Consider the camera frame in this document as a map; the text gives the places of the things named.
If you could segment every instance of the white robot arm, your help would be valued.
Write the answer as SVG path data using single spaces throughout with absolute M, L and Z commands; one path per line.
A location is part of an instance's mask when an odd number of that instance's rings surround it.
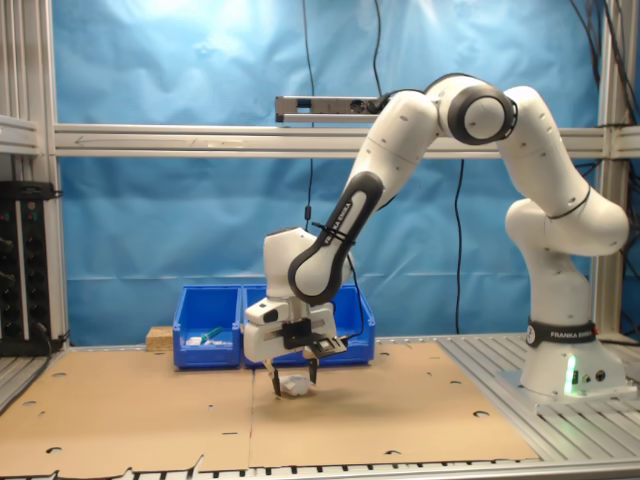
M 569 257 L 608 255 L 621 248 L 628 235 L 624 211 L 593 191 L 574 168 L 535 90 L 518 87 L 503 93 L 461 74 L 438 79 L 425 94 L 404 91 L 391 97 L 317 238 L 297 228 L 265 239 L 267 298 L 247 309 L 247 356 L 265 362 L 278 391 L 272 358 L 305 349 L 315 382 L 317 358 L 346 349 L 346 339 L 336 335 L 329 302 L 349 276 L 349 250 L 438 136 L 470 145 L 497 142 L 514 185 L 527 197 L 507 215 L 508 234 L 531 277 L 532 353 L 523 385 L 543 395 L 613 391 L 626 385 L 619 360 L 596 342 L 588 283 Z M 583 376 L 578 381 L 572 377 L 568 389 L 567 359 L 575 363 L 576 357 Z M 559 365 L 554 374 L 552 364 Z M 605 378 L 596 380 L 602 371 Z

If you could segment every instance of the green light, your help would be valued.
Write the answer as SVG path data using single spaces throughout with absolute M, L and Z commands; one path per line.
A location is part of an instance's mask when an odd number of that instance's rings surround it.
M 576 357 L 575 355 L 571 355 L 569 357 L 569 361 L 567 362 L 567 376 L 564 381 L 564 393 L 565 395 L 571 394 L 571 389 L 573 387 L 573 372 L 576 369 Z

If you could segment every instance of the wooden block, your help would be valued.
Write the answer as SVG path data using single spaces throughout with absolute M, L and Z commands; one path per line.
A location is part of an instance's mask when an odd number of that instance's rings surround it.
M 147 352 L 171 352 L 173 350 L 173 328 L 152 327 L 147 333 Z

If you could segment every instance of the wall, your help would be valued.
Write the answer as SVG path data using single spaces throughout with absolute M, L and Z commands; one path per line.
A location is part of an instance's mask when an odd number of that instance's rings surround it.
M 381 0 L 384 91 L 449 72 L 531 85 L 561 127 L 596 123 L 586 37 L 569 2 Z M 309 0 L 317 95 L 376 95 L 373 0 Z M 60 122 L 273 125 L 276 95 L 308 95 L 301 0 L 54 0 Z M 351 160 L 317 160 L 324 221 Z M 264 282 L 265 234 L 303 224 L 308 160 L 61 160 L 72 340 L 143 341 L 185 283 Z M 423 162 L 355 247 L 382 335 L 454 331 L 459 161 Z M 504 229 L 519 198 L 500 160 L 467 162 L 464 333 L 523 331 L 524 262 Z M 586 272 L 588 263 L 581 262 Z

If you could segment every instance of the metal rail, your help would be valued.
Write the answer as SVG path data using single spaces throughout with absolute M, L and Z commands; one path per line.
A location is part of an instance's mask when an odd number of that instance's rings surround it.
M 354 158 L 366 128 L 198 127 L 186 125 L 55 126 L 61 157 Z M 602 158 L 604 129 L 561 129 L 572 158 Z M 494 143 L 439 138 L 424 158 L 501 158 Z

